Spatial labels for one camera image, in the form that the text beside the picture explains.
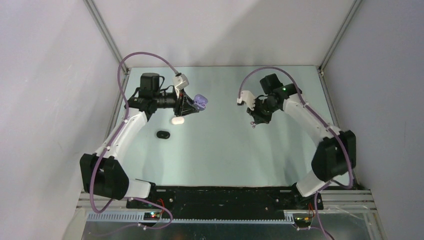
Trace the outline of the black earbud charging case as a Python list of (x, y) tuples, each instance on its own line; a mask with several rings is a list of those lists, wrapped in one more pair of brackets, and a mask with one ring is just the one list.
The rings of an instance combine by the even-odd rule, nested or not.
[(159, 130), (156, 132), (156, 137), (158, 139), (164, 139), (167, 140), (169, 139), (171, 136), (171, 133), (169, 131), (165, 131), (165, 130)]

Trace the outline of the white earbud charging case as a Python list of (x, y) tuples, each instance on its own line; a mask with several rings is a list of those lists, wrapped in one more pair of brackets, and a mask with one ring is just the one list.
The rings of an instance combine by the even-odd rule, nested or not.
[(183, 116), (176, 116), (171, 119), (172, 125), (182, 125), (185, 123), (185, 118)]

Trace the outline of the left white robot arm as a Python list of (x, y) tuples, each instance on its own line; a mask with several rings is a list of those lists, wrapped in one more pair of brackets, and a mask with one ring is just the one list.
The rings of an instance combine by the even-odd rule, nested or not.
[(82, 155), (79, 164), (85, 192), (114, 200), (138, 198), (145, 208), (156, 206), (158, 194), (151, 190), (153, 184), (129, 177), (124, 169), (130, 144), (158, 109), (171, 109), (175, 117), (182, 118), (203, 111), (208, 103), (201, 94), (188, 96), (184, 88), (189, 83), (184, 74), (173, 78), (170, 92), (161, 88), (163, 79), (158, 73), (143, 73), (139, 87), (124, 106), (121, 123), (94, 153)]

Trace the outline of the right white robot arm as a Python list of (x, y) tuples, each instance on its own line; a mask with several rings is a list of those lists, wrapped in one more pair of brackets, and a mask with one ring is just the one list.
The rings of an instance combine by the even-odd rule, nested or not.
[(304, 209), (310, 204), (311, 195), (337, 176), (348, 174), (348, 185), (351, 186), (356, 166), (355, 134), (324, 120), (305, 101), (302, 91), (294, 82), (284, 85), (274, 73), (259, 82), (263, 95), (254, 96), (248, 90), (240, 90), (237, 98), (238, 105), (247, 105), (246, 112), (253, 118), (251, 124), (269, 124), (274, 112), (283, 111), (303, 128), (316, 146), (311, 170), (295, 183), (295, 192), (290, 196), (291, 204), (297, 209)]

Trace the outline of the purple earbud charging case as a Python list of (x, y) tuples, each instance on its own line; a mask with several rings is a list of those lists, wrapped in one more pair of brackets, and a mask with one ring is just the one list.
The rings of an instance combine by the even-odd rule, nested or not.
[(205, 110), (208, 102), (209, 102), (208, 99), (201, 94), (197, 94), (194, 97), (194, 104), (196, 105), (196, 107), (199, 111)]

